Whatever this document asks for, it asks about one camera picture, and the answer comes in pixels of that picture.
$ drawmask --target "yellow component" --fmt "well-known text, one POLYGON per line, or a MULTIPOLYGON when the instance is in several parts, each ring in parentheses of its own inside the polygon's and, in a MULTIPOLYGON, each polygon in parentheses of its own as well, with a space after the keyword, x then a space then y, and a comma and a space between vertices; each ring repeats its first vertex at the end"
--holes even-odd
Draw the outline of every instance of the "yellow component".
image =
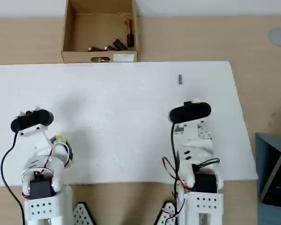
POLYGON ((69 143, 69 139, 63 135, 56 135, 56 140, 64 138, 69 143))

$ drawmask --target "cable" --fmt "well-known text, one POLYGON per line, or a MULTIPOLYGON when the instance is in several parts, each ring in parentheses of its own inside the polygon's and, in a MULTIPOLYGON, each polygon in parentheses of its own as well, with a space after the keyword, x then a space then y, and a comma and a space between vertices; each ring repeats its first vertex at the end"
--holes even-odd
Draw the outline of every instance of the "cable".
POLYGON ((22 181, 24 180, 23 178, 24 178, 24 176, 26 175, 26 173, 28 173, 29 171, 39 171, 39 170, 41 170, 41 169, 43 169, 42 171, 44 171, 44 170, 48 170, 50 173, 52 173, 52 175, 53 175, 53 171, 51 170, 51 169, 49 169, 49 168, 46 168, 46 167, 32 167, 32 168, 30 168, 30 169, 28 169, 28 170, 26 170, 23 174, 22 174, 22 181))
POLYGON ((175 128, 175 123, 172 124, 172 128, 170 131, 170 142, 172 145, 172 152, 173 152, 173 157, 175 160, 175 182, 174 182, 174 206, 175 206, 175 215, 178 213, 177 211, 177 181, 178 181, 178 161, 176 157, 176 151, 175 151, 175 146, 174 146, 174 128, 175 128))
POLYGON ((67 144, 64 144, 63 142, 55 142, 55 143, 53 144, 52 148, 51 148, 51 151, 50 151, 49 156, 48 156, 48 158, 47 158, 47 160, 46 160, 46 163, 45 163, 45 165, 44 165, 44 168, 43 168, 43 170, 41 171, 41 174, 44 172, 44 169, 47 168, 48 163, 49 163, 49 158, 53 155, 55 146, 58 145, 58 144, 63 145, 63 146, 65 147, 65 149, 66 149, 66 152, 67 152, 67 160, 66 160, 66 162, 64 163, 64 167, 66 167, 66 166, 68 165, 68 163, 69 163, 69 161, 70 161, 70 148, 69 148, 69 146, 68 146, 67 144))
POLYGON ((177 212, 177 214, 174 214, 172 217, 169 217, 169 218, 167 218, 167 219, 165 220, 165 222, 164 222, 165 225, 167 224, 167 222, 168 222, 169 219, 173 219, 173 218, 176 218, 177 216, 179 216, 179 214, 180 214, 180 212, 181 212, 181 210, 182 210, 182 208, 183 208, 183 206, 184 206, 184 203, 185 203, 185 199, 183 200, 182 206, 181 206, 181 208, 179 209, 179 211, 177 212))
POLYGON ((10 192, 10 194, 12 195, 12 197, 15 199, 15 201, 16 201, 16 202, 18 203, 18 205, 20 206, 21 214, 22 214, 22 223, 23 223, 23 225, 25 225, 25 215, 24 215, 23 206, 22 206, 21 202, 19 201, 19 199, 14 195, 14 193, 13 193, 12 190, 10 189, 9 185, 6 183, 5 178, 4 178, 4 174, 3 174, 3 163, 4 163, 4 160, 5 160, 6 156, 14 149, 14 147, 15 147, 15 142, 16 142, 16 139, 17 139, 17 135, 18 135, 18 133, 19 133, 19 130, 20 130, 20 127, 19 127, 18 130, 15 132, 15 137, 14 137, 14 142, 13 142, 12 147, 5 153, 5 155, 4 155, 3 158, 2 158, 1 166, 0 166, 0 171, 1 171, 1 178, 2 178, 2 180, 3 180, 3 183, 4 183, 5 187, 8 189, 8 191, 10 192))
POLYGON ((206 160, 203 163, 198 164, 197 166, 200 169, 200 168, 203 168, 205 166, 208 166, 208 165, 211 165, 211 164, 214 164, 214 163, 220 163, 220 159, 219 158, 211 158, 209 160, 206 160))
MULTIPOLYGON (((169 175, 170 175, 172 178, 175 179, 175 176, 173 176, 173 175, 169 172, 169 170, 168 170, 168 168, 167 168, 167 166, 166 166, 166 162, 170 165, 170 167, 172 168, 172 170, 175 171, 174 167, 172 166, 172 164, 170 163, 170 161, 168 160, 168 158, 163 157, 163 166, 164 166, 165 170, 169 173, 169 175)), ((178 176, 178 181, 181 183, 181 185, 184 187, 184 189, 187 189, 187 190, 189 190, 189 191, 192 190, 192 188, 189 187, 189 186, 187 186, 187 185, 184 183, 184 181, 181 180, 181 178, 180 178, 179 176, 178 176)))

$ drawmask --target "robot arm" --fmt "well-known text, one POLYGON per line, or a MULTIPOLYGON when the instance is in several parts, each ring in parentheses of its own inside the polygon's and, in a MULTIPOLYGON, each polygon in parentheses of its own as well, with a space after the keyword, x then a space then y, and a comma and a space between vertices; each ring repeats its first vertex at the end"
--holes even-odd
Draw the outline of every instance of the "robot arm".
POLYGON ((169 118, 176 125, 174 142, 180 165, 177 185, 177 212, 162 212, 156 224, 200 225, 206 215, 208 225, 222 225, 223 188, 219 159, 214 158, 211 133, 204 129, 205 118, 211 107, 202 102, 186 102, 184 106, 171 110, 169 118))
POLYGON ((69 141, 63 136, 47 138, 52 113, 35 110, 22 113, 11 129, 35 144, 22 174, 22 196, 28 225, 73 225, 73 193, 63 182, 64 171, 73 161, 69 141))

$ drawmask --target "red wire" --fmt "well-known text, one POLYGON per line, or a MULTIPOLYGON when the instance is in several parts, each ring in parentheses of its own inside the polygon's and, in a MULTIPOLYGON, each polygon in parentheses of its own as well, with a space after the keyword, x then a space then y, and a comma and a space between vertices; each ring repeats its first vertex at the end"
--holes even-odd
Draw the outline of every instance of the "red wire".
MULTIPOLYGON (((166 171, 168 171, 168 173, 170 174, 170 176, 175 179, 176 177, 174 177, 174 176, 169 172, 169 170, 168 170, 168 168, 167 168, 165 162, 168 162, 168 164, 171 166, 171 168, 175 171, 174 167, 172 166, 172 164, 170 163, 170 161, 168 160, 168 158, 163 157, 163 166, 164 166, 164 168, 166 169, 166 171)), ((178 181, 182 184, 182 186, 183 186, 185 189, 187 189, 187 190, 191 190, 191 189, 192 189, 191 187, 187 186, 187 185, 180 179, 179 176, 178 176, 178 181)))

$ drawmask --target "label sticker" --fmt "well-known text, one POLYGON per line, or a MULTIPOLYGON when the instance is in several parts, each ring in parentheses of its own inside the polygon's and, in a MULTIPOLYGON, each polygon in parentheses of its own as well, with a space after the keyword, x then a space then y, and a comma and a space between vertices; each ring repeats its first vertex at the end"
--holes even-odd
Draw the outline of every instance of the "label sticker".
POLYGON ((114 62, 133 62, 134 55, 131 54, 114 54, 113 61, 114 62))

